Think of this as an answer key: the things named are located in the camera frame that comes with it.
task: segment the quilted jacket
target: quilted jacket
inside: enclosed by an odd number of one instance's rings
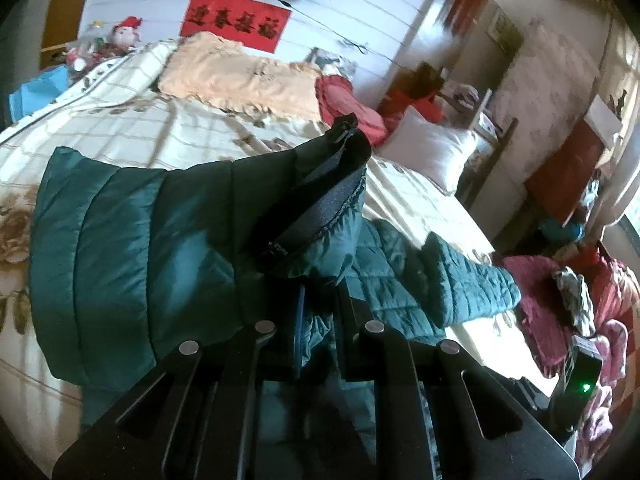
[[[446,326],[518,303],[505,270],[468,261],[435,234],[414,248],[388,222],[364,219],[364,167],[308,243],[271,266],[256,259],[249,246],[258,220],[337,144],[364,139],[359,130],[333,135],[175,171],[54,152],[31,230],[31,304],[50,370],[85,387],[86,423],[182,341],[226,340],[269,319],[278,308],[270,275],[345,278],[376,317],[431,342]],[[330,327],[330,317],[309,313],[307,357]]]

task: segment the pillow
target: pillow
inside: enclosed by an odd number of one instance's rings
[[[319,121],[314,86],[319,75],[309,63],[248,56],[242,43],[199,32],[171,56],[158,88],[235,112]]]
[[[430,123],[409,106],[378,154],[423,174],[444,194],[453,194],[476,142],[472,131]]]
[[[385,141],[388,133],[380,114],[361,104],[353,95],[353,85],[339,75],[322,76],[316,81],[316,96],[320,105],[320,115],[327,124],[333,124],[336,117],[356,114],[359,129],[367,136],[372,146]]]

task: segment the wooden door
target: wooden door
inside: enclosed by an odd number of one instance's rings
[[[65,43],[78,37],[85,0],[51,0],[40,53],[40,68],[55,64],[51,56],[64,52]]]

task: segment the red decoration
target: red decoration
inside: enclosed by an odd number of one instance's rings
[[[119,27],[138,28],[140,25],[142,25],[142,20],[140,18],[136,18],[135,16],[129,16],[126,20],[123,20],[113,28],[119,28]]]
[[[290,15],[290,10],[255,0],[191,0],[180,35],[208,30],[273,53]]]

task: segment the bedsheet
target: bedsheet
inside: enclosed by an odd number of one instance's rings
[[[15,203],[33,206],[34,187],[57,146],[120,166],[172,170],[286,150],[326,130],[320,122],[249,117],[154,91],[176,46],[150,44],[103,63],[53,104],[2,132],[0,214]],[[367,165],[364,216],[386,219],[416,246],[435,231],[469,258],[489,262],[490,243],[454,197],[382,158]],[[82,399],[76,386],[50,374],[33,325],[18,322],[28,316],[17,294],[26,284],[26,261],[10,260],[0,261],[0,297],[8,298],[0,332],[0,415],[50,474],[78,436]],[[447,328],[447,336],[481,363],[506,376],[526,376],[551,393],[556,380],[546,380],[536,368],[512,312]]]

